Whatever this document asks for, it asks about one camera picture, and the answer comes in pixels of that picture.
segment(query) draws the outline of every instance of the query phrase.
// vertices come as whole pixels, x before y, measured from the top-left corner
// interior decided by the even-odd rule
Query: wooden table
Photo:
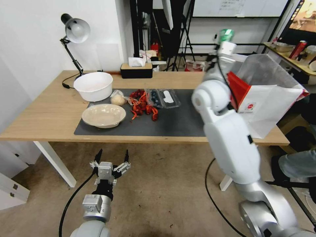
[[[289,56],[291,54],[290,52],[278,52],[274,47],[272,47],[271,42],[265,42],[263,43],[269,50],[280,56],[285,62],[287,62],[290,66],[294,67],[297,71],[303,71],[307,75],[310,76],[316,76],[316,71],[312,71],[309,69],[308,65],[302,65],[299,61],[290,59]]]
[[[0,140],[34,141],[69,186],[76,180],[48,142],[103,143],[207,143],[206,137],[156,136],[83,136],[74,135],[82,112],[88,106],[74,89],[62,87],[62,80],[76,74],[63,71],[0,135]],[[203,72],[153,72],[151,79],[122,79],[113,76],[113,88],[194,89],[201,83]],[[275,127],[264,139],[254,139],[257,145],[288,145],[289,141]]]

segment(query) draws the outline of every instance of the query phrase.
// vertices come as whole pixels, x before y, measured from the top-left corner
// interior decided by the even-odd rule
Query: white bowl
[[[312,71],[316,71],[316,61],[310,63],[309,69],[311,69]]]
[[[99,128],[116,127],[124,120],[126,111],[113,104],[98,104],[87,108],[82,113],[82,120],[91,126]]]
[[[109,97],[112,93],[113,77],[105,72],[91,72],[78,77],[73,87],[86,101],[96,102]]]

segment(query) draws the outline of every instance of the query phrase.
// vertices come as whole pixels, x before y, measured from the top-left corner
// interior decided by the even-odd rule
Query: person's leg
[[[316,176],[315,150],[281,156],[278,163],[282,172],[289,178]]]

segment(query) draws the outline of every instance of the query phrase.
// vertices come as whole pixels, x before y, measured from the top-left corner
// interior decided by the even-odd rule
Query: tissue
[[[133,66],[145,66],[145,59],[142,58],[128,58],[128,65]]]

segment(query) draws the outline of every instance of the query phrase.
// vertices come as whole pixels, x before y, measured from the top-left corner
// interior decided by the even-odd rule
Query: monitor
[[[316,0],[301,0],[278,41],[296,45],[301,40],[316,45]]]

